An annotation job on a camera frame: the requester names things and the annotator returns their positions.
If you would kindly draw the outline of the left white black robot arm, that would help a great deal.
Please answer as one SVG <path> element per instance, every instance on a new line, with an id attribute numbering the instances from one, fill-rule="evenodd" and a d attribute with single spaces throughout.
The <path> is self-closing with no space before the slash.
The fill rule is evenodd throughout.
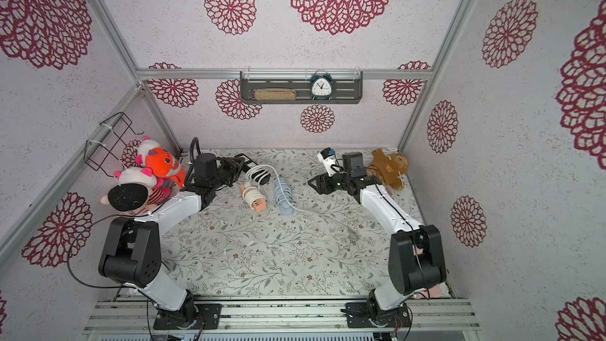
<path id="1" fill-rule="evenodd" d="M 192 318 L 197 308 L 190 291 L 180 287 L 163 265 L 161 238 L 184 219 L 208 207 L 216 192 L 238 181 L 245 165 L 241 156 L 201 153 L 189 163 L 184 186 L 151 214 L 120 216 L 108 228 L 99 274 L 136 288 L 166 315 Z"/>

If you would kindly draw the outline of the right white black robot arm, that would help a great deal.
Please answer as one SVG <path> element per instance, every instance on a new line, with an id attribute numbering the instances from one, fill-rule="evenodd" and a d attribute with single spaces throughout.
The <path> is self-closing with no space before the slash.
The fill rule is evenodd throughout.
<path id="1" fill-rule="evenodd" d="M 447 279 L 440 231 L 407 214 L 375 175 L 368 174 L 361 153 L 336 153 L 325 148 L 317 154 L 325 173 L 308 181 L 318 194 L 345 191 L 370 212 L 390 237 L 388 280 L 371 290 L 369 312 L 394 310 L 416 293 L 443 284 Z"/>

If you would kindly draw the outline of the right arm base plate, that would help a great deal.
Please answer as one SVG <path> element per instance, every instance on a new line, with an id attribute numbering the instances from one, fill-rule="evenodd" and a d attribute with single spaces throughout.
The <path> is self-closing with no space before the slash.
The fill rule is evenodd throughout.
<path id="1" fill-rule="evenodd" d="M 382 310 L 369 302 L 347 302 L 341 312 L 349 328 L 406 328 L 412 324 L 407 306 Z"/>

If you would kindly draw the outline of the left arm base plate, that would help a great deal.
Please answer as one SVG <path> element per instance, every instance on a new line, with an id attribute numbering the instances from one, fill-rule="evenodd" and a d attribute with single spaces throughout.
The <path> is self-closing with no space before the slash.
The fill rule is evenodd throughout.
<path id="1" fill-rule="evenodd" d="M 223 307 L 220 304 L 184 304 L 177 311 L 158 309 L 153 330 L 216 330 Z"/>

